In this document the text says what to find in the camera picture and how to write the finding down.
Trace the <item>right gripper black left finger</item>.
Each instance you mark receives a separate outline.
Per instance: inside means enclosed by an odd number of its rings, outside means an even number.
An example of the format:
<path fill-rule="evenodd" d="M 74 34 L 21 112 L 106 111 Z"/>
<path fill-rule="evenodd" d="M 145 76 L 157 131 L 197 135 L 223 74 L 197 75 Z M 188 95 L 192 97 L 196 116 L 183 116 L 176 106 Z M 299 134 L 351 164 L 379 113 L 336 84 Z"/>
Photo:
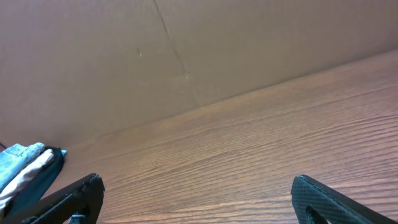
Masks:
<path fill-rule="evenodd" d="M 2 224 L 96 223 L 104 200 L 102 178 L 95 173 L 58 190 L 36 204 L 9 215 Z"/>

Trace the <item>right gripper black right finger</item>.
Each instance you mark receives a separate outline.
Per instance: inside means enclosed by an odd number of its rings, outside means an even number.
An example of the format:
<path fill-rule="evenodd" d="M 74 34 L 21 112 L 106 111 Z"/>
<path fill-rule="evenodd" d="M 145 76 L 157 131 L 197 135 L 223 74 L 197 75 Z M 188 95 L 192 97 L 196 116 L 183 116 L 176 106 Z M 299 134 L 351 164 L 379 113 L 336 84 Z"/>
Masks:
<path fill-rule="evenodd" d="M 300 224 L 397 224 L 307 175 L 294 178 L 290 194 Z"/>

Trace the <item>light blue denim shorts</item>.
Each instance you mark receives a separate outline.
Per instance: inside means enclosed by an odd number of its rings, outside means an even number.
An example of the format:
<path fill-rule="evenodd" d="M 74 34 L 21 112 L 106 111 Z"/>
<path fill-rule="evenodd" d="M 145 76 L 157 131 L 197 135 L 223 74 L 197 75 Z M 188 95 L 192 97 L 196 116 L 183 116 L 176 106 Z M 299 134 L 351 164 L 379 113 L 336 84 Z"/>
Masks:
<path fill-rule="evenodd" d="M 37 142 L 30 146 L 15 144 L 1 152 L 1 190 L 44 149 L 45 145 Z"/>

